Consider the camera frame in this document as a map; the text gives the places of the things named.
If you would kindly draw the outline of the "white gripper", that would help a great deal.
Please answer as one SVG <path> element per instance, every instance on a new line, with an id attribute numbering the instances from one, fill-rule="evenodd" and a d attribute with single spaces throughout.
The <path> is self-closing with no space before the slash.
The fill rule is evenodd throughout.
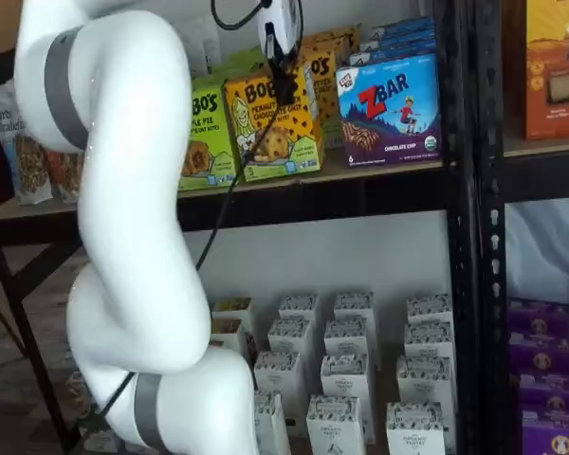
<path id="1" fill-rule="evenodd" d="M 258 35 L 273 80 L 279 106 L 294 102 L 294 73 L 303 59 L 300 3 L 294 0 L 259 1 Z"/>

